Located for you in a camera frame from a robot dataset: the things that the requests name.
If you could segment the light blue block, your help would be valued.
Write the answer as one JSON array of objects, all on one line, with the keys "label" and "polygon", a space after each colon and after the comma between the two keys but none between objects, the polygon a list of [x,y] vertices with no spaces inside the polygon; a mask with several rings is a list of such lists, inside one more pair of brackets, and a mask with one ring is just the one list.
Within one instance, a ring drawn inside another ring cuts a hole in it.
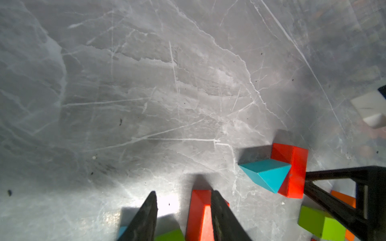
[{"label": "light blue block", "polygon": [[117,239],[120,239],[120,238],[121,238],[121,236],[122,236],[123,233],[126,231],[126,229],[127,229],[127,226],[122,226],[122,227],[119,228]]}]

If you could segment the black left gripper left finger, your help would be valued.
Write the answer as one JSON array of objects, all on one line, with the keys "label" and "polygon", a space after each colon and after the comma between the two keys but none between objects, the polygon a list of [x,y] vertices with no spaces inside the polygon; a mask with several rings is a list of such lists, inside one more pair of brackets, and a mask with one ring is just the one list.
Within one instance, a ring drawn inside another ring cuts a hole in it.
[{"label": "black left gripper left finger", "polygon": [[126,227],[118,241],[153,241],[157,222],[157,196],[152,191],[134,215],[132,221]]}]

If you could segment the green block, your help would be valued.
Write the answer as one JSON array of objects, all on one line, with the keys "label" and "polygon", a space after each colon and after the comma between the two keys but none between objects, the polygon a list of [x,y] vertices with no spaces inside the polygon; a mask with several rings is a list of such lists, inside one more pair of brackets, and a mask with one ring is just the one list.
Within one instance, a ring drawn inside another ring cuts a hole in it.
[{"label": "green block", "polygon": [[183,232],[177,229],[157,236],[155,241],[185,241],[185,237]]},{"label": "green block", "polygon": [[323,240],[345,240],[346,228],[329,213],[322,210],[302,206],[298,225]]}]

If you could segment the teal triangle block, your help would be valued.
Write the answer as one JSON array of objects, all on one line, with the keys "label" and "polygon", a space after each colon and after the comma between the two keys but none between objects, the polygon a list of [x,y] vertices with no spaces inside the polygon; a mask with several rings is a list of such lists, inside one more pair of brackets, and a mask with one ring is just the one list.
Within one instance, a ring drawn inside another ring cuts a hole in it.
[{"label": "teal triangle block", "polygon": [[240,164],[239,167],[255,184],[272,193],[278,193],[292,165],[267,159]]}]

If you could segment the red block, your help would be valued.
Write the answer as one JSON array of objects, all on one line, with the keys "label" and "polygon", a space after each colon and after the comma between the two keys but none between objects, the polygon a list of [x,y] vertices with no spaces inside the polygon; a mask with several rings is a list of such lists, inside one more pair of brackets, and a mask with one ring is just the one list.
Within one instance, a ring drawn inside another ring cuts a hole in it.
[{"label": "red block", "polygon": [[186,241],[214,241],[211,214],[211,190],[193,190],[191,195]]},{"label": "red block", "polygon": [[309,151],[307,149],[273,143],[271,158],[291,164],[291,168],[278,190],[279,194],[287,198],[303,198],[308,153]]}]

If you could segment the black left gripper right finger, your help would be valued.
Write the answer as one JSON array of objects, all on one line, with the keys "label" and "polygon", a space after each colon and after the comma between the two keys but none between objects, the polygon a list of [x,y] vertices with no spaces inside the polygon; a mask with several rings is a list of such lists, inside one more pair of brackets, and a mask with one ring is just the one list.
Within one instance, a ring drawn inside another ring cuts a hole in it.
[{"label": "black left gripper right finger", "polygon": [[217,190],[211,194],[211,215],[215,241],[251,241]]}]

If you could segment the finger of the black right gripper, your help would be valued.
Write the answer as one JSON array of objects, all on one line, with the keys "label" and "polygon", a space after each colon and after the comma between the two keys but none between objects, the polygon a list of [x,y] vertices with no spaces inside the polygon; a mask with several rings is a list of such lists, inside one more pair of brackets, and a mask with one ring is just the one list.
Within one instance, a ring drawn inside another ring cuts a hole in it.
[{"label": "finger of the black right gripper", "polygon": [[367,186],[356,184],[356,207],[339,200],[327,193],[313,182],[306,182],[304,194],[324,208],[331,216],[339,221],[362,241],[371,240],[369,233],[369,219],[366,206]]},{"label": "finger of the black right gripper", "polygon": [[333,169],[307,172],[306,181],[352,179],[353,181],[369,181],[379,173],[385,173],[386,168],[381,166],[365,166],[356,168]]}]

